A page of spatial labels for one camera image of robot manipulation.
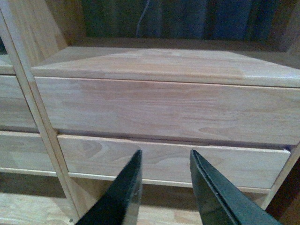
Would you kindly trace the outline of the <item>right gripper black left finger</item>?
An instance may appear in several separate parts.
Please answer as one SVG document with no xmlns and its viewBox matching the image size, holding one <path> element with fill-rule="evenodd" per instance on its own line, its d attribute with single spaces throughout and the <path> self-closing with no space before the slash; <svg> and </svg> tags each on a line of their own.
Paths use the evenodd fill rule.
<svg viewBox="0 0 300 225">
<path fill-rule="evenodd" d="M 142 191 L 142 151 L 137 150 L 105 194 L 77 224 L 136 225 Z"/>
</svg>

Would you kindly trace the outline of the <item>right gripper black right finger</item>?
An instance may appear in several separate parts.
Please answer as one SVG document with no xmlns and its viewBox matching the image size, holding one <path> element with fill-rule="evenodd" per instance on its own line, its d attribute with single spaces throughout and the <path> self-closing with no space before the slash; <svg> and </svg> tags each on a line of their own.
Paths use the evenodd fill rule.
<svg viewBox="0 0 300 225">
<path fill-rule="evenodd" d="M 193 192 L 204 225 L 279 225 L 196 150 L 190 152 Z"/>
</svg>

